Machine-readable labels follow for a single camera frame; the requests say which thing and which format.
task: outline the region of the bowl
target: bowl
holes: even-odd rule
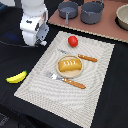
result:
[[[116,11],[119,25],[128,30],[128,4],[119,7]]]
[[[60,72],[60,70],[59,70],[59,61],[69,60],[69,59],[79,59],[80,62],[81,62],[81,70],[72,70],[72,71]],[[56,62],[56,70],[57,70],[58,74],[61,75],[64,78],[75,78],[75,77],[78,77],[78,76],[81,75],[83,69],[84,69],[84,63],[83,63],[82,59],[78,58],[77,56],[73,56],[73,55],[62,56]]]

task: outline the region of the butter knife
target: butter knife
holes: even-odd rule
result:
[[[64,51],[64,50],[61,50],[61,49],[58,49],[58,51],[60,51],[64,54],[70,54],[70,55],[72,54],[70,52],[67,52],[67,51]],[[92,62],[97,62],[98,61],[96,58],[92,58],[92,57],[88,57],[88,56],[84,56],[84,55],[80,55],[80,54],[75,54],[75,55],[77,55],[79,58],[84,59],[84,60],[88,60],[88,61],[92,61]]]

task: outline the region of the black tablecloth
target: black tablecloth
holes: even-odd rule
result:
[[[45,0],[49,18],[62,0]],[[0,14],[0,41],[25,45],[20,30],[22,9],[9,7]],[[14,96],[21,83],[9,84],[6,78],[26,70],[38,62],[59,31],[115,44],[100,93],[91,128],[128,128],[128,44],[86,33],[49,25],[47,45],[22,48],[0,43],[0,104],[29,115],[54,128],[80,128],[79,126]]]

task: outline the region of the placemat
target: placemat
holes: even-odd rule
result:
[[[114,44],[75,35],[79,44],[77,47],[71,48],[68,45],[68,37],[71,35],[73,34],[63,31],[57,34],[14,95],[83,128],[89,128]],[[64,55],[58,51],[58,48],[98,59],[96,63],[83,60],[84,71],[81,76],[73,79],[83,83],[86,89],[51,80],[44,75],[46,70],[57,73],[55,62]]]

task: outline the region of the wooden handle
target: wooden handle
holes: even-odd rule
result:
[[[92,61],[92,62],[97,62],[97,61],[98,61],[98,60],[95,59],[95,58],[83,56],[83,55],[80,55],[80,54],[78,54],[78,57],[81,58],[81,59],[85,59],[85,60]]]
[[[66,79],[66,78],[64,79],[64,82],[65,82],[65,83],[68,83],[68,84],[71,84],[71,85],[73,85],[73,86],[76,86],[76,87],[78,87],[78,88],[81,88],[81,89],[85,89],[85,88],[86,88],[83,84],[74,82],[74,81],[69,80],[69,79]]]

